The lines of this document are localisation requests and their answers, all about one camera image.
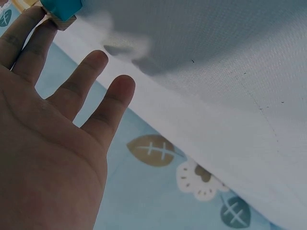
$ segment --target light blue fabric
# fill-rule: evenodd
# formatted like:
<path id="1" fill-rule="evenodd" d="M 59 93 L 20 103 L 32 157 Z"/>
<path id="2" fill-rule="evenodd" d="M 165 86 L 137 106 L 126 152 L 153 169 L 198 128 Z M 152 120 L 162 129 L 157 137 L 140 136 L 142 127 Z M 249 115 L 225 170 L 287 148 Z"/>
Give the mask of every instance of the light blue fabric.
<path id="1" fill-rule="evenodd" d="M 9 10 L 12 10 L 12 22 L 18 12 L 12 6 Z M 6 28 L 0 27 L 0 34 Z M 56 45 L 52 45 L 36 86 L 39 94 L 43 98 L 50 96 L 76 66 Z M 83 109 L 74 121 L 76 125 L 84 123 L 99 105 L 105 92 L 99 83 L 93 85 Z M 180 173 L 185 173 L 185 165 L 189 160 L 176 147 L 171 149 L 171 144 L 167 145 L 166 140 L 162 141 L 165 146 L 154 150 L 157 143 L 150 135 L 163 139 L 128 110 L 107 157 L 108 179 L 95 230 L 231 230 L 239 227 L 248 230 L 280 230 L 231 191 L 219 190 L 208 201 L 197 199 L 192 192 L 183 192 L 192 186 L 187 183 L 186 187 L 183 185 L 180 189 L 178 183 L 180 178 L 184 178 Z M 129 149 L 127 144 L 139 137 L 136 141 L 139 145 Z M 147 142 L 148 148 L 142 146 Z M 171 150 L 165 150 L 165 154 L 171 153 L 173 159 L 163 167 L 152 166 L 152 162 L 144 163 L 139 160 L 142 156 L 134 156 L 137 154 L 135 151 L 140 149 L 146 149 L 148 157 L 167 148 Z M 198 177 L 194 168 L 192 174 L 194 178 Z"/>

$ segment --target white fabric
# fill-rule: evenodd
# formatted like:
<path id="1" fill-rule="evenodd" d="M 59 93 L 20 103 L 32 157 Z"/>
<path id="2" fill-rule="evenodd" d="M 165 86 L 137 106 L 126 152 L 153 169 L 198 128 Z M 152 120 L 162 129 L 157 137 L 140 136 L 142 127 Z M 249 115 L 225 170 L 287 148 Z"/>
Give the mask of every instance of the white fabric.
<path id="1" fill-rule="evenodd" d="M 307 226 L 307 1 L 84 0 L 56 43 L 137 83 L 131 109 L 286 229 Z"/>

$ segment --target fabric texture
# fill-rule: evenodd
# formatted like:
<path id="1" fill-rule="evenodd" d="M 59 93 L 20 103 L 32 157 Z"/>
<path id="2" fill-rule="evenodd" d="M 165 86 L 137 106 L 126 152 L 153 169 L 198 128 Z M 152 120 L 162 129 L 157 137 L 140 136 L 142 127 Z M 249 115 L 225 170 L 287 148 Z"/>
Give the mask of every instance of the fabric texture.
<path id="1" fill-rule="evenodd" d="M 99 81 L 137 83 L 131 109 L 270 221 L 307 219 L 307 1 L 83 0 L 56 43 Z"/>
<path id="2" fill-rule="evenodd" d="M 0 34 L 19 15 L 14 7 L 6 11 L 11 17 Z M 37 92 L 49 97 L 76 67 L 53 44 Z M 105 93 L 95 82 L 75 125 L 84 124 Z M 107 160 L 107 185 L 95 230 L 279 230 L 130 109 Z"/>

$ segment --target knuckle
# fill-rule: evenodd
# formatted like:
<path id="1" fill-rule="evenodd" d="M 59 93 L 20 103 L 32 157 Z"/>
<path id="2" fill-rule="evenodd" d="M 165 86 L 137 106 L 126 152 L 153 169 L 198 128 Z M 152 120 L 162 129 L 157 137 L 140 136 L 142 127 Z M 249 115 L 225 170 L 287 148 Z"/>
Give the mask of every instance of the knuckle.
<path id="1" fill-rule="evenodd" d="M 60 86 L 61 89 L 66 89 L 74 94 L 76 94 L 79 98 L 83 98 L 83 92 L 78 84 L 72 81 L 67 81 Z"/>
<path id="2" fill-rule="evenodd" d="M 116 106 L 119 110 L 125 110 L 126 109 L 126 106 L 124 105 L 124 103 L 115 96 L 107 95 L 104 98 L 104 101 L 109 102 L 113 107 Z"/>
<path id="3" fill-rule="evenodd" d="M 5 33 L 0 40 L 16 48 L 20 48 L 22 46 L 20 39 L 9 33 Z"/>
<path id="4" fill-rule="evenodd" d="M 38 44 L 26 46 L 23 52 L 30 52 L 36 55 L 42 61 L 46 60 L 46 53 L 44 47 Z"/>
<path id="5" fill-rule="evenodd" d="M 93 114 L 90 119 L 98 121 L 100 124 L 104 126 L 104 130 L 107 129 L 111 133 L 116 132 L 116 128 L 112 124 L 111 119 L 103 113 Z"/>

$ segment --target palm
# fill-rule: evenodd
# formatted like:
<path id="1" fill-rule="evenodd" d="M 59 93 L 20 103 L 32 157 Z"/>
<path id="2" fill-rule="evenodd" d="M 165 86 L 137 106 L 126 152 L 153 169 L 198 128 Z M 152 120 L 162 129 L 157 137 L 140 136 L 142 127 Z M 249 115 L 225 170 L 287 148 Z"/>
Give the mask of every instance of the palm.
<path id="1" fill-rule="evenodd" d="M 32 21 L 27 22 L 29 15 Z M 132 98 L 134 82 L 128 76 L 118 77 L 89 120 L 76 127 L 72 120 L 107 57 L 101 51 L 91 53 L 66 83 L 43 100 L 34 86 L 55 27 L 44 22 L 21 52 L 28 33 L 43 16 L 40 8 L 30 9 L 0 40 L 5 54 L 0 55 L 0 149 L 4 150 L 0 226 L 90 229 L 106 182 L 106 153 Z"/>

